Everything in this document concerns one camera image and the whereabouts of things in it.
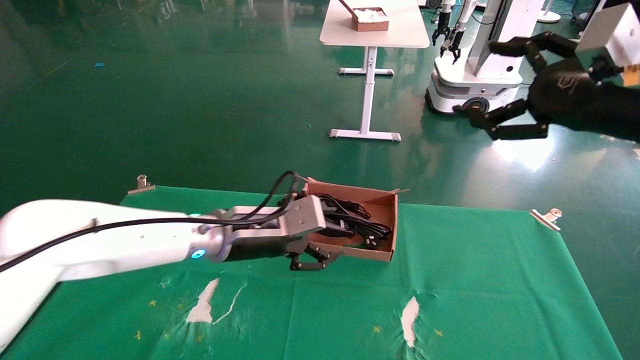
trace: brown cardboard box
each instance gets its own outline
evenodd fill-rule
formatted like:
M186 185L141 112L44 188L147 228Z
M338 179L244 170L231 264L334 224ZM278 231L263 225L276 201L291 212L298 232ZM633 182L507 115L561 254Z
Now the brown cardboard box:
M360 22L360 19L358 19L358 15L356 15L354 10L376 10L378 12L382 12L385 14L385 16L387 15L387 13L385 13L384 10L382 10L382 8L379 7L374 7L374 8L355 8L352 9L349 5L347 5L347 3L344 2L344 0L339 0L342 5L344 5L345 8L347 8L347 10L349 10L349 13L351 13L351 27L355 30L355 31L387 31L389 30L389 21L381 21L381 22Z
M308 178L305 190L309 195L326 193L336 199L358 202L371 214L371 221L385 224L394 231L393 235L387 241L383 241L379 250L354 247L364 242L364 239L358 234L352 238L329 238L318 233L313 233L309 235L309 241L311 243L318 244L324 250L342 253L347 256L391 261L394 251L396 250L398 222L397 190L387 192L383 190L357 188L355 186L321 183L312 178Z

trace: table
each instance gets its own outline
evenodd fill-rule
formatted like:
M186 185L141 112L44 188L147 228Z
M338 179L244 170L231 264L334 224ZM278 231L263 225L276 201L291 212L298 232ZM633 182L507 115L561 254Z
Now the table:
M122 205L209 213L263 198L157 186ZM63 282L2 359L621 360L562 237L528 212L401 202L396 231L391 263L200 258ZM215 279L222 319L186 323ZM411 347L400 316L414 297Z
M376 69L376 59L379 47L425 48L429 46L429 36L424 27L420 9L415 0L350 0L348 4L352 8L382 7L389 17L389 29L387 31L355 31L351 28L351 14L338 0L331 0L320 33L320 42L332 46L364 47L362 69L343 67L340 68L339 74L364 74L365 90L360 130L332 129L329 136L400 141L399 133L369 130L374 77L394 74L390 69Z

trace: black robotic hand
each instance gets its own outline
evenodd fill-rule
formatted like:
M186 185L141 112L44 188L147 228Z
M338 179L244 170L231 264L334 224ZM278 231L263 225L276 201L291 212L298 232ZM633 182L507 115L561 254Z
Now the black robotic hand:
M585 71L575 56L576 43L550 32L531 38L513 38L491 43L492 53L525 56L536 77L527 99L488 113L456 107L471 126L484 129L492 139L546 138L549 124L576 131L589 131L640 142L640 90L623 88L601 80L619 71L615 67L594 67ZM549 50L565 59L547 65L540 51ZM500 126L527 110L535 124Z

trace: blue indicator light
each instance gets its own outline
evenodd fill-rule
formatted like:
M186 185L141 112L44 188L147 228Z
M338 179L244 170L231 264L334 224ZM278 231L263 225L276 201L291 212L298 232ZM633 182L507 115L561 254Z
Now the blue indicator light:
M207 251L205 249L196 250L191 254L191 259L201 258Z

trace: black power cord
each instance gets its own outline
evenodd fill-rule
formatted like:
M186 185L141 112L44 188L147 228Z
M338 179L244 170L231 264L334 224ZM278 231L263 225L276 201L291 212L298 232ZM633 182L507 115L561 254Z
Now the black power cord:
M252 211L253 214L251 214L251 215L254 215L258 211L260 211L260 209L264 208L264 206L269 202L269 200L274 196L275 192L278 190L279 185L287 176L293 176L294 180L291 184L291 187L289 188L289 193L285 197L285 201L276 211L264 217L260 217L258 219L253 219L253 220L249 220L247 217L248 215L237 220L220 220L220 219L209 219L209 218L150 218L150 219L113 222L110 224L91 226L82 230L74 231L73 233L70 233L64 236L60 236L57 239L51 240L47 243L37 246L3 264L0 264L0 272L8 270L18 265L19 263L27 259L30 259L33 256L36 256L37 254L51 247L59 245L65 241L69 241L71 239L75 239L83 235L97 233L99 231L116 229L117 227L147 225L147 224L166 224L166 223L192 223L192 224L210 224L210 225L254 225L254 224L263 224L264 222L275 220L281 215L283 215L284 213L286 213L291 208L291 205L293 203L293 199L296 194L296 190L298 186L298 178L299 178L297 173L293 171L287 171L278 178L273 188L271 189L271 192L269 193L269 195L267 195L267 197L262 201L262 203L255 210Z
M498 20L500 20L500 19L502 18L502 16L504 15L504 11L505 11L505 9L506 9L506 8L507 8L506 6L505 6L505 7L503 7L503 8L502 8L502 11L500 12L500 15L499 15L497 18L495 18L493 21L491 21L491 22L482 22L482 21L478 20L478 19L476 18L476 16L474 15L474 13L473 13L473 12L471 12L471 17L472 17L472 18L474 18L474 20L475 20L478 24L480 24L480 25L493 25L493 24L495 24Z
M349 229L362 236L367 248L377 249L381 241L387 240L393 233L389 226L371 221L371 214L357 202L339 200L325 193L314 195L327 207L324 217L333 221L343 221Z

